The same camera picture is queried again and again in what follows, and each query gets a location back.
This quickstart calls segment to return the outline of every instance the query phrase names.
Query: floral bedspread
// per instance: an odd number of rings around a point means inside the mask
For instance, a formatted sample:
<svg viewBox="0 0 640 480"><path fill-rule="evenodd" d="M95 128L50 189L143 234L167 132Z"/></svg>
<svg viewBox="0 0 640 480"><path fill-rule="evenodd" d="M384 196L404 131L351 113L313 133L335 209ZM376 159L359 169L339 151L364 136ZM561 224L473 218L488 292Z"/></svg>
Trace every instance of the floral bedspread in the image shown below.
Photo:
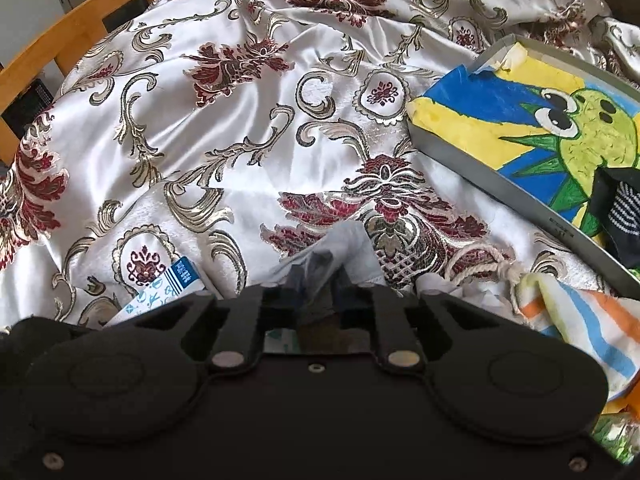
<svg viewBox="0 0 640 480"><path fill-rule="evenodd" d="M632 84L640 30L608 14L602 0L157 0L78 63L0 180L0 328L99 327L180 256L233 296L347 218L397 288L482 239L603 289L416 152L404 105L510 32Z"/></svg>

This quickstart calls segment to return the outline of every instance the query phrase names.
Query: black circular disc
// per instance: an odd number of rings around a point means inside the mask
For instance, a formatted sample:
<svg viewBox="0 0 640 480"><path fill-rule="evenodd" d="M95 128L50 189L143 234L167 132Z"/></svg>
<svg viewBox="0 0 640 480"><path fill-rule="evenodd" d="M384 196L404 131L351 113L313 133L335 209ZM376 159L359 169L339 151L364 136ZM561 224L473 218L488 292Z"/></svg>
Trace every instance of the black circular disc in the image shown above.
<svg viewBox="0 0 640 480"><path fill-rule="evenodd" d="M56 345L31 366L25 396L46 430L85 438L153 431L193 397L193 361L158 330L106 330Z"/></svg>
<svg viewBox="0 0 640 480"><path fill-rule="evenodd" d="M437 363L437 399L460 422L509 442L552 442L580 433L607 401L594 359L527 330L469 330Z"/></svg>

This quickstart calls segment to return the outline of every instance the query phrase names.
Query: wooden bed frame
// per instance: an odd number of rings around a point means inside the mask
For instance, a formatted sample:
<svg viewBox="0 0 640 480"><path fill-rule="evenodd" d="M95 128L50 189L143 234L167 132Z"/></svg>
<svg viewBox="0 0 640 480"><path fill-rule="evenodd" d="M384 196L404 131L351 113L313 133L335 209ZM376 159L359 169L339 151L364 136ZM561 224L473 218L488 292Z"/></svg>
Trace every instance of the wooden bed frame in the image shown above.
<svg viewBox="0 0 640 480"><path fill-rule="evenodd" d="M0 72L0 113L55 61L67 75L95 43L107 35L102 19L130 0L87 0L36 38ZM19 140L0 118L0 160L10 166Z"/></svg>

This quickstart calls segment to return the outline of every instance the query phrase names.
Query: green cartoon creature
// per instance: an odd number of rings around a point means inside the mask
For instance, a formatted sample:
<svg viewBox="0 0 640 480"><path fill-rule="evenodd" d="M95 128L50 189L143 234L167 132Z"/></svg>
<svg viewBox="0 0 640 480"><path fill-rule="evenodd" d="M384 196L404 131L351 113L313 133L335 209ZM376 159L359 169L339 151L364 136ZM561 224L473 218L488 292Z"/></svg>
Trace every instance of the green cartoon creature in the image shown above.
<svg viewBox="0 0 640 480"><path fill-rule="evenodd" d="M589 200L596 168L631 168L638 164L638 133L634 120L605 93L579 89L571 95L556 89L535 89L548 107L521 104L548 134L501 137L509 142L554 152L551 158L523 168L513 176L567 173L548 204L557 212ZM580 229L593 236L598 221L586 213Z"/></svg>

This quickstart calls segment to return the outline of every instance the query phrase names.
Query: striped cloth bag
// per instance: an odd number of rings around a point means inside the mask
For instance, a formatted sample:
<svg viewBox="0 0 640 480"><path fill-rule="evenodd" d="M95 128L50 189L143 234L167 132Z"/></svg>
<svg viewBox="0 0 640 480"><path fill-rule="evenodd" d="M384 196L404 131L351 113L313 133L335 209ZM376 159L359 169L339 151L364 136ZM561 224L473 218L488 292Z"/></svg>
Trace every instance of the striped cloth bag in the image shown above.
<svg viewBox="0 0 640 480"><path fill-rule="evenodd" d="M551 274L524 274L516 286L520 311L545 335L596 359L609 381L609 400L624 396L640 370L640 301L560 283Z"/></svg>

